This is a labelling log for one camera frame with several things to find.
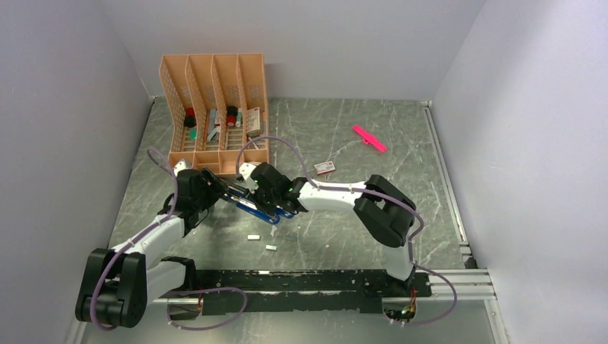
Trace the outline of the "blue stapler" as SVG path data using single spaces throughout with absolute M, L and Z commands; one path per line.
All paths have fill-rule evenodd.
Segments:
M 254 217 L 257 217 L 258 219 L 261 219 L 268 224 L 276 225 L 280 221 L 280 218 L 278 215 L 266 214 L 265 212 L 259 210 L 253 202 L 251 202 L 250 200 L 248 200 L 246 198 L 238 197 L 238 196 L 232 195 L 230 193 L 225 193 L 222 196 L 222 198 L 226 202 L 234 204 L 238 209 L 245 211 L 248 214 L 253 215 Z
M 237 184 L 230 183 L 230 182 L 227 182 L 227 181 L 224 181 L 224 185 L 225 185 L 225 192 L 224 192 L 224 194 L 232 194 L 232 195 L 235 195 L 235 196 L 238 196 L 238 197 L 243 197 L 243 198 L 246 198 L 246 199 L 248 199 L 248 200 L 250 200 L 251 202 L 254 203 L 254 200 L 253 200 L 253 197 L 252 197 L 251 193 L 245 187 L 242 187 L 242 186 L 239 186 Z M 299 212 L 297 210 L 295 210 L 295 211 L 288 211 L 288 210 L 285 209 L 285 211 L 288 213 L 288 215 L 286 217 L 279 216 L 280 219 L 281 218 L 291 219 L 294 216 L 296 216 L 297 214 L 299 214 Z

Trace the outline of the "red white staple box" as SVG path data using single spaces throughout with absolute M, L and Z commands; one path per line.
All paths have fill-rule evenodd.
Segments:
M 318 176 L 327 174 L 327 173 L 332 173 L 334 171 L 336 171 L 336 165 L 334 164 L 333 161 L 326 161 L 323 163 L 317 163 L 314 165 L 314 169 L 317 173 Z

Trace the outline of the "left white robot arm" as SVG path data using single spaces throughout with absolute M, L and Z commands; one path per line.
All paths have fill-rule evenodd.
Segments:
M 75 317 L 102 329 L 132 328 L 147 305 L 173 291 L 194 295 L 200 285 L 195 263 L 160 255 L 182 240 L 227 192 L 227 183 L 209 169 L 184 169 L 176 174 L 176 191 L 144 229 L 113 248 L 93 250 L 85 265 Z

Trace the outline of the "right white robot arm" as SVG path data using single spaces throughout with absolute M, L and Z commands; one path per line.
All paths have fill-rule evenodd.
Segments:
M 355 214 L 382 246 L 390 293 L 403 297 L 413 289 L 415 267 L 408 232 L 417 218 L 416 206 L 383 176 L 374 174 L 357 183 L 289 179 L 268 163 L 243 163 L 238 171 L 256 208 L 268 216 L 309 211 Z

